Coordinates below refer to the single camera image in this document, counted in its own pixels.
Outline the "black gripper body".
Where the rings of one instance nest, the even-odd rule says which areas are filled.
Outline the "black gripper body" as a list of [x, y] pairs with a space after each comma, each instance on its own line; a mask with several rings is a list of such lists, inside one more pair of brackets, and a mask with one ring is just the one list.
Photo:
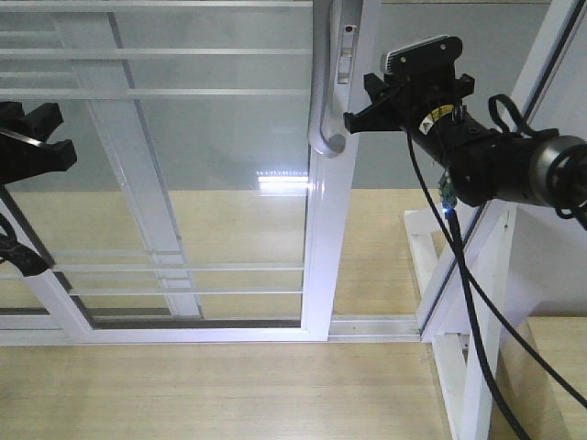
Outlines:
[[[401, 82], [412, 77], [459, 78], [453, 68], [392, 76]], [[498, 197], [491, 150], [499, 142], [500, 135], [468, 113], [464, 98], [457, 102], [449, 102], [446, 98], [412, 101], [408, 131], [415, 143], [449, 172], [458, 198], [470, 206], [480, 206]]]

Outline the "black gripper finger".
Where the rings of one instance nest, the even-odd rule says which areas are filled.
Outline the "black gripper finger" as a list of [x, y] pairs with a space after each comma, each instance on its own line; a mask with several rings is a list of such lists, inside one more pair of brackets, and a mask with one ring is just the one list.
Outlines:
[[403, 82], [390, 75], [385, 75], [382, 80], [374, 73], [369, 73], [363, 77], [363, 86], [373, 104], [384, 96], [399, 99], [410, 95], [413, 102], [431, 102], [444, 98], [449, 102], [457, 102], [473, 94], [473, 78], [466, 73], [448, 80], [412, 77]]
[[362, 132], [407, 132], [409, 128], [411, 92], [399, 87], [366, 89], [371, 104], [358, 113], [343, 115], [344, 126], [350, 134]]
[[63, 123], [57, 103], [45, 103], [25, 113], [20, 102], [1, 103], [1, 127], [36, 140], [48, 140]]
[[67, 171], [77, 162], [70, 139], [33, 146], [18, 140], [1, 140], [1, 183], [18, 182], [53, 171]]

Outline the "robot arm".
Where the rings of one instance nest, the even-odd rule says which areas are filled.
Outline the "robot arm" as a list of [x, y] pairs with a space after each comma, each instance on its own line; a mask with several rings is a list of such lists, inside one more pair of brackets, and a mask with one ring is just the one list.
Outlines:
[[462, 102], [474, 90], [469, 75], [441, 70], [400, 80], [369, 73], [364, 87], [371, 105], [346, 113], [346, 129], [404, 131], [448, 172], [467, 205], [498, 199], [570, 210], [585, 203], [585, 141], [530, 128], [503, 94], [488, 103], [495, 126], [483, 126]]

